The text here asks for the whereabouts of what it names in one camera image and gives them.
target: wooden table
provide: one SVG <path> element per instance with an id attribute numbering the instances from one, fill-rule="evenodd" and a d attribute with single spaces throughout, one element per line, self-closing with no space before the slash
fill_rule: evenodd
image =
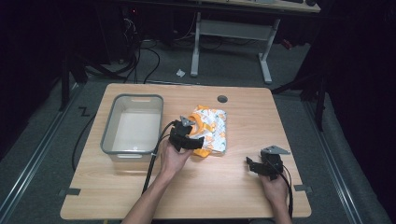
<path id="1" fill-rule="evenodd" d="M 292 148 L 282 127 L 271 92 L 264 88 L 110 84 L 83 149 L 70 185 L 79 195 L 67 195 L 64 219 L 123 219 L 139 198 L 149 163 L 113 162 L 100 141 L 114 98 L 122 93 L 159 94 L 164 99 L 163 127 L 188 116 L 197 105 L 227 112 L 227 152 L 205 159 L 191 156 L 158 206 L 155 218 L 271 217 L 262 184 L 248 170 L 246 156 L 260 161 L 260 150 L 276 145 L 291 151 L 282 155 L 293 185 L 301 185 Z M 228 102 L 218 102 L 225 95 Z M 160 167 L 156 162 L 155 178 Z M 308 217 L 311 208 L 304 191 L 294 191 L 294 217 Z"/>

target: handheld controller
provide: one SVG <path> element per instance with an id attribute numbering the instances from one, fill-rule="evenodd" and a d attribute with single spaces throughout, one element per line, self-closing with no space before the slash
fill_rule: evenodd
<path id="1" fill-rule="evenodd" d="M 277 175 L 283 173 L 283 161 L 279 154 L 290 154 L 287 150 L 272 146 L 262 149 L 261 152 L 262 163 L 253 161 L 247 157 L 247 164 L 250 171 L 259 174 L 270 176 L 271 180 L 277 178 Z"/>
<path id="2" fill-rule="evenodd" d="M 180 117 L 180 120 L 175 120 L 174 127 L 171 129 L 169 135 L 169 142 L 175 147 L 177 151 L 181 148 L 185 149 L 197 149 L 201 148 L 204 144 L 204 138 L 192 139 L 188 137 L 191 132 L 193 121 L 190 121 L 184 117 Z"/>

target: hand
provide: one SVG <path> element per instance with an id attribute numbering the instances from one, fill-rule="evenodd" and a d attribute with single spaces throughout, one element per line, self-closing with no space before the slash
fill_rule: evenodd
<path id="1" fill-rule="evenodd" d="M 271 180 L 270 176 L 259 175 L 264 186 L 265 197 L 270 201 L 276 224 L 290 224 L 291 217 L 288 212 L 286 200 L 288 198 L 288 185 L 278 176 Z"/>
<path id="2" fill-rule="evenodd" d="M 163 142 L 163 151 L 161 154 L 162 166 L 160 174 L 172 178 L 180 172 L 192 153 L 193 150 L 178 152 L 168 140 L 165 140 Z"/>
<path id="3" fill-rule="evenodd" d="M 265 197 L 271 204 L 286 204 L 288 198 L 288 185 L 279 175 L 277 179 L 270 180 L 270 176 L 259 175 L 264 186 Z"/>

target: snack bag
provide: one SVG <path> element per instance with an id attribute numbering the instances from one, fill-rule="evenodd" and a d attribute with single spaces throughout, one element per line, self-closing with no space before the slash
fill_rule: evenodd
<path id="1" fill-rule="evenodd" d="M 226 151 L 226 119 L 227 113 L 220 109 L 198 105 L 189 115 L 189 120 L 195 121 L 189 138 L 204 137 L 202 148 L 194 150 L 194 154 L 207 157 L 211 153 L 225 153 Z"/>

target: desk leg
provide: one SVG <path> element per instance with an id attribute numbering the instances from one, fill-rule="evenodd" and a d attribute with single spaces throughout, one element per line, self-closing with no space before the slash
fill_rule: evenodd
<path id="1" fill-rule="evenodd" d="M 195 25 L 195 46 L 194 52 L 192 53 L 191 62 L 191 76 L 198 76 L 198 65 L 199 65 L 199 37 L 201 32 L 201 12 L 197 12 L 197 22 Z"/>
<path id="2" fill-rule="evenodd" d="M 279 23 L 280 23 L 280 19 L 276 19 L 274 22 L 274 25 L 271 29 L 271 33 L 268 38 L 265 51 L 264 51 L 264 53 L 259 53 L 260 65 L 262 66 L 262 75 L 264 76 L 265 84 L 272 83 L 271 74 L 270 74 L 270 71 L 268 69 L 268 64 L 267 64 L 267 57 L 270 52 L 271 46 L 274 42 L 274 38 L 275 38 L 277 27 L 279 26 Z"/>

